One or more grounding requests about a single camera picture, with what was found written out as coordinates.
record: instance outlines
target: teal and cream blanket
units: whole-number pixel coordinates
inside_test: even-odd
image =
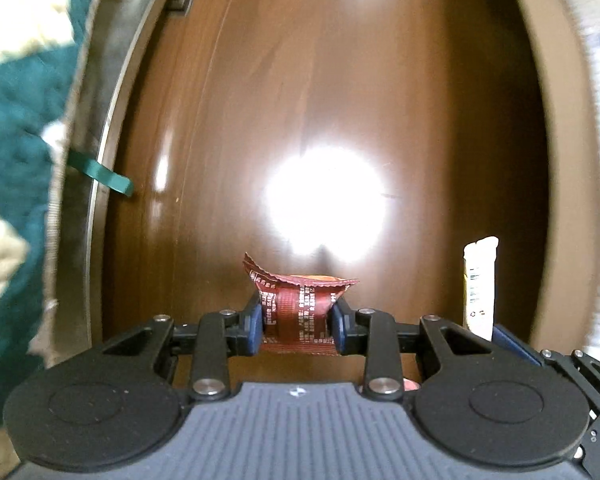
[[[98,1],[0,0],[0,425],[11,389],[53,360],[62,181]]]

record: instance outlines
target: teal fabric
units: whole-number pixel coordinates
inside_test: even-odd
[[[52,161],[40,138],[64,113],[91,0],[71,0],[75,44],[0,64],[0,216],[29,243],[29,253],[0,298],[0,425],[14,386],[42,367],[27,355],[43,309],[45,215]]]
[[[66,162],[72,168],[81,171],[92,179],[97,180],[104,186],[109,187],[113,191],[131,196],[134,193],[134,183],[126,176],[114,173],[109,168],[105,168],[97,160],[93,160],[90,156],[86,156],[80,152],[69,151],[69,157]]]

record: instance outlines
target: red snack packet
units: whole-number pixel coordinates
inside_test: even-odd
[[[327,314],[344,291],[358,280],[272,274],[259,267],[247,253],[242,263],[260,293],[263,350],[337,354],[327,327]]]

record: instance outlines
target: white stick package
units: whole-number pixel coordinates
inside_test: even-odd
[[[498,239],[490,236],[464,248],[464,326],[491,341]]]

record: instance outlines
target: green strap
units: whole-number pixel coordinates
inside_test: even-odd
[[[97,180],[104,186],[111,188],[113,191],[117,191],[118,193],[127,196],[133,195],[134,183],[131,182],[131,180],[126,176],[108,170],[102,164],[83,153],[69,150],[67,164],[72,168],[81,171],[85,175],[90,176],[93,180]]]

